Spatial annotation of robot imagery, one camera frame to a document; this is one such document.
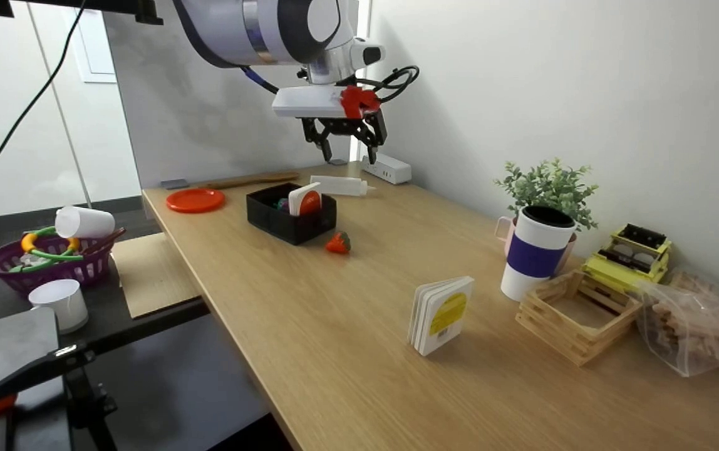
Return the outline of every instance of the purple band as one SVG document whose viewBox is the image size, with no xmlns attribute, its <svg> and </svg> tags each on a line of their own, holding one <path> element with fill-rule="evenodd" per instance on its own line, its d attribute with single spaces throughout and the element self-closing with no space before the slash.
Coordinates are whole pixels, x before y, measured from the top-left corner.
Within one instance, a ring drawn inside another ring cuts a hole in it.
<svg viewBox="0 0 719 451">
<path fill-rule="evenodd" d="M 506 264 L 523 275 L 548 278 L 554 275 L 561 254 L 563 248 L 558 250 L 537 248 L 514 233 Z"/>
</svg>

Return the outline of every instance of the orange plate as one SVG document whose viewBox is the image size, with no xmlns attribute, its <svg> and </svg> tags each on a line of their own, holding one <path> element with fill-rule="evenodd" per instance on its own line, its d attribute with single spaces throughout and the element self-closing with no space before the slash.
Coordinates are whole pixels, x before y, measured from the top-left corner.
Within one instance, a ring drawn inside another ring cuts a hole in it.
<svg viewBox="0 0 719 451">
<path fill-rule="evenodd" d="M 205 214 L 226 206 L 226 195 L 221 191 L 190 188 L 169 195 L 165 206 L 179 214 Z"/>
</svg>

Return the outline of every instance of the plastic bag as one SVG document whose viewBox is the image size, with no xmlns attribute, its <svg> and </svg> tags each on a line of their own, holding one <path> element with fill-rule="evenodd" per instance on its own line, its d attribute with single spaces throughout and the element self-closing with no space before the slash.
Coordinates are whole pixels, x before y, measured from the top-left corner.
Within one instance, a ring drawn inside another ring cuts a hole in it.
<svg viewBox="0 0 719 451">
<path fill-rule="evenodd" d="M 637 320 L 650 352 L 680 377 L 719 368 L 719 289 L 692 271 L 673 271 L 668 285 L 647 285 Z"/>
</svg>

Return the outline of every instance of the black tray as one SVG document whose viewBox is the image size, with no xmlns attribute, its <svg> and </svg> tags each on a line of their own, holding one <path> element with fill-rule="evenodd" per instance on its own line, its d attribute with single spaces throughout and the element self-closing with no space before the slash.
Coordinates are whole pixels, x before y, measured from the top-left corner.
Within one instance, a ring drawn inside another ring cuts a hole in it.
<svg viewBox="0 0 719 451">
<path fill-rule="evenodd" d="M 310 215 L 288 215 L 286 195 L 301 185 L 284 184 L 266 191 L 249 194 L 249 220 L 286 241 L 286 243 L 305 243 L 325 230 L 336 229 L 336 200 L 324 195 L 324 208 Z"/>
</svg>

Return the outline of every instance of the fruit basket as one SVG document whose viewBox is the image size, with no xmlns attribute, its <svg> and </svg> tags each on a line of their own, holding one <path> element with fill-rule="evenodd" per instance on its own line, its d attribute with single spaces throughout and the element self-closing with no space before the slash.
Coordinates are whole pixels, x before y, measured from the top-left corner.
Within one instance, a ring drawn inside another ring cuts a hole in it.
<svg viewBox="0 0 719 451">
<path fill-rule="evenodd" d="M 60 261 L 53 265 L 22 271 L 22 246 L 20 241 L 0 248 L 0 280 L 7 284 L 20 297 L 28 297 L 35 285 L 55 278 L 75 278 L 83 289 L 91 289 L 107 278 L 110 273 L 110 248 L 125 230 L 115 230 L 105 239 L 83 239 L 78 241 L 78 261 Z M 38 248 L 46 254 L 66 254 L 68 241 L 58 235 L 41 235 Z"/>
</svg>

